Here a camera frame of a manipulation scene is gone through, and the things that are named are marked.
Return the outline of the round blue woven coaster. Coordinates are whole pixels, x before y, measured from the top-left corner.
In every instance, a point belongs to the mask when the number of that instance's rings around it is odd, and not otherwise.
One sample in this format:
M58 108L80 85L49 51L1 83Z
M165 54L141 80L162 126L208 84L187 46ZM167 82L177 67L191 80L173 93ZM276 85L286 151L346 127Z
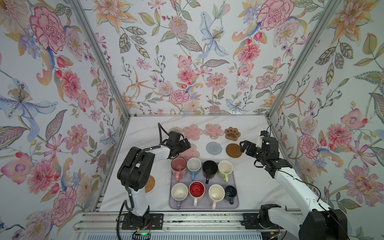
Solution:
M218 155L222 152L222 146L217 142L209 142L206 145L206 150L211 155Z

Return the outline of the round beige patterned coaster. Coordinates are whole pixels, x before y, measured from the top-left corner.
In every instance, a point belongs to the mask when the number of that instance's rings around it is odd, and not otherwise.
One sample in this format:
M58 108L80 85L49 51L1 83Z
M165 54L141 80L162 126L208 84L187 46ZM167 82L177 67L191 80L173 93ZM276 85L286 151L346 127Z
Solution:
M177 133L183 134L183 129L181 129L179 127L172 127L172 128L170 128L169 131L170 132L177 132Z

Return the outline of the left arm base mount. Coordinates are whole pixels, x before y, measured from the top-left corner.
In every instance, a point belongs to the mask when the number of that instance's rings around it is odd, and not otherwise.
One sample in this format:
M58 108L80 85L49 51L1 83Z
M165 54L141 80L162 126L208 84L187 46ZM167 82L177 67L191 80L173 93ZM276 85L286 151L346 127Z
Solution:
M122 214L120 220L122 230L162 230L164 214L151 213L148 209L143 216L136 216L132 213Z

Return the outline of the brown paw print coaster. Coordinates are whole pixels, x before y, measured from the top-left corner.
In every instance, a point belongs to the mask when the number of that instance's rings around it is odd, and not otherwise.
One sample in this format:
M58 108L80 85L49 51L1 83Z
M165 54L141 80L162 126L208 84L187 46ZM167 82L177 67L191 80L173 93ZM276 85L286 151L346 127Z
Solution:
M241 133L237 128L229 127L225 129L225 138L231 141L237 141L241 136Z

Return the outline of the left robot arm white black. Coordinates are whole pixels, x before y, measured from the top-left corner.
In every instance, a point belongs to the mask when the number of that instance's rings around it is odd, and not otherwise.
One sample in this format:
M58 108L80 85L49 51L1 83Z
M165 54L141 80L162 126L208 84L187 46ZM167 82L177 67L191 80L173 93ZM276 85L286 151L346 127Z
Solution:
M168 137L153 147L132 147L118 170L117 178L129 195L126 206L134 216L143 217L149 211L144 188L154 161L176 158L191 148L189 140L178 132L171 131Z

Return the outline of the white mug grey handle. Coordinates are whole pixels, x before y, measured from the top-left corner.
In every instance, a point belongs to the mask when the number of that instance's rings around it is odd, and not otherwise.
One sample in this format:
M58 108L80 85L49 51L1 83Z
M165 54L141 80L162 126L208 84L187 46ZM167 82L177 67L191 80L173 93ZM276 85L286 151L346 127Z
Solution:
M177 183L171 190L171 196L176 201L177 210L181 209L181 204L188 197L189 189L183 183Z

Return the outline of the round woven cork coaster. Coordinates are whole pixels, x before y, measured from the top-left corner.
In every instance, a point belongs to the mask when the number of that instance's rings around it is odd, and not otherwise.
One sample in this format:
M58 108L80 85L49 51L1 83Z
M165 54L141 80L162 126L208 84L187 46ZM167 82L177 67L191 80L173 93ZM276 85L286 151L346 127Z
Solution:
M156 180L153 176L150 176L146 185L145 185L145 193L151 192L155 188Z

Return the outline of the pink flower coaster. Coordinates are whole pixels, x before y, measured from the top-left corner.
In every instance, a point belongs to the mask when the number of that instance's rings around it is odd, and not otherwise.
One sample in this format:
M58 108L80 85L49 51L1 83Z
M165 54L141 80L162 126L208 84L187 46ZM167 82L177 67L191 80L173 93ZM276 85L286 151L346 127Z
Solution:
M179 156L188 162L192 158L199 158L200 152L197 150L197 146L195 144L191 144L191 147L188 150L180 153Z
M204 129L203 133L213 140L216 140L225 134L224 130L219 124L206 124L206 128Z
M184 137L189 140L198 141L200 136L204 133L203 129L200 129L197 125L193 124L189 127L183 128Z

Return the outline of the round wooden coaster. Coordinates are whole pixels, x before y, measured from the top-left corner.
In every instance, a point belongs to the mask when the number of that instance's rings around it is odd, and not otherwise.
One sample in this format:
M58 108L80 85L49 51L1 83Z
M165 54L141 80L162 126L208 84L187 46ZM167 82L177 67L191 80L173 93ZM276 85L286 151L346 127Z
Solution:
M226 153L231 158L239 158L242 155L241 147L238 144L228 144Z

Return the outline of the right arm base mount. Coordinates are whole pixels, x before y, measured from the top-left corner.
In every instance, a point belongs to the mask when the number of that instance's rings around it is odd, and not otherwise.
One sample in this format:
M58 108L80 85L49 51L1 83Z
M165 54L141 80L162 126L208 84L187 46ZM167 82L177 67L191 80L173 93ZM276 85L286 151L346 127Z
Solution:
M281 208L281 206L277 204L262 205L257 214L244 213L241 225L244 226L246 230L278 229L279 226L273 224L269 219L268 210L272 208Z

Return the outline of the small dark navy mug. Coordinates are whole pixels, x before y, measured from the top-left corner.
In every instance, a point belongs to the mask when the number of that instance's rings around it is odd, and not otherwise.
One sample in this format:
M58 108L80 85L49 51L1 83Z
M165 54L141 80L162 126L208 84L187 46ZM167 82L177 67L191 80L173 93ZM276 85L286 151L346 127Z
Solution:
M230 203L230 205L234 204L235 197L237 196L237 189L234 186L226 186L225 187L225 197L224 199Z

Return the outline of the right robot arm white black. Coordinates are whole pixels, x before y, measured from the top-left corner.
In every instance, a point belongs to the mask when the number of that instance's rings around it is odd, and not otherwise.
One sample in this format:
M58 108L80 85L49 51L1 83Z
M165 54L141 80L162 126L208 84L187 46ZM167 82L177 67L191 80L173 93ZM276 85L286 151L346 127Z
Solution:
M262 131L257 143L240 142L241 152L255 158L295 201L301 215L294 215L277 204L262 205L256 217L244 214L247 228L261 229L281 227L299 240L347 240L348 220L341 210L334 210L320 195L313 192L314 185L300 180L295 169L285 159L280 158L279 142Z

